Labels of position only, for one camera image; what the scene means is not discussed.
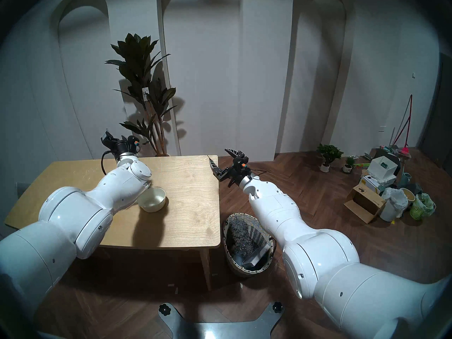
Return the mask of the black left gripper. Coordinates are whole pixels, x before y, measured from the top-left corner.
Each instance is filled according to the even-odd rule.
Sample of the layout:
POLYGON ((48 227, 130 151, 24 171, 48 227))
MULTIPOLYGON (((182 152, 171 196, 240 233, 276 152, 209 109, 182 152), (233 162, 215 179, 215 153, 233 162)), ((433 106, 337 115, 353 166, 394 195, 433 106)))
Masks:
POLYGON ((136 156, 139 152, 139 139, 135 136, 128 138, 122 136, 122 139, 117 139, 112 137, 106 129, 105 135, 101 137, 101 142, 108 148, 108 151, 103 153, 102 158, 109 153, 112 153, 115 158, 119 158, 120 156, 136 156))

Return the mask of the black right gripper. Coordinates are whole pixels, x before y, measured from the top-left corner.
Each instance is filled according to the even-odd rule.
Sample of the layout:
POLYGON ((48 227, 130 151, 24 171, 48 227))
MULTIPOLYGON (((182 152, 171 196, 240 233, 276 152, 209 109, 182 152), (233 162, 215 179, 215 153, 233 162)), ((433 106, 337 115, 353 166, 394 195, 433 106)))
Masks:
MULTIPOLYGON (((225 149, 225 152, 232 158, 245 157, 244 153, 240 150, 236 151, 233 149, 225 149)), ((244 177, 251 175, 250 167, 226 167, 224 169, 220 169, 210 157, 208 157, 208 159, 211 170, 214 175, 217 176, 219 182, 222 182, 225 179, 230 179, 228 187, 231 187, 233 184, 237 184, 239 186, 244 177)))

